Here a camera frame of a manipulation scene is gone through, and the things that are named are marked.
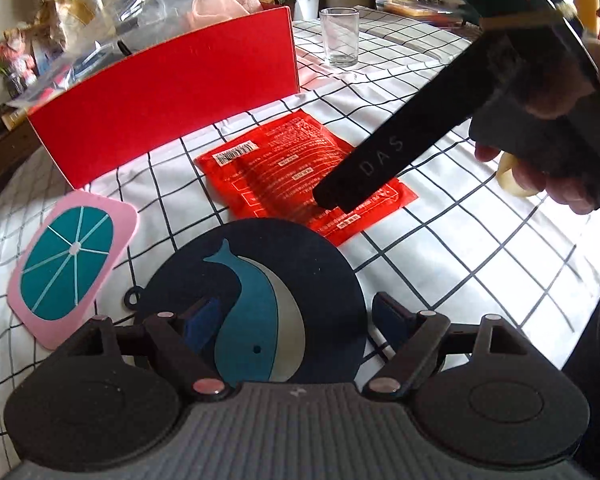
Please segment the person right hand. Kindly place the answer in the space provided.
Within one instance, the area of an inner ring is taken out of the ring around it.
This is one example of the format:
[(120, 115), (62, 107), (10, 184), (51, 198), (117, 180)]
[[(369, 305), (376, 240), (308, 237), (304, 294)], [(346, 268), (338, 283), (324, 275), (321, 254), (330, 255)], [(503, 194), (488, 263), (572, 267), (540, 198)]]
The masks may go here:
[(584, 48), (583, 60), (557, 48), (522, 64), (469, 128), (476, 159), (513, 155), (516, 185), (577, 214), (600, 208), (600, 40)]

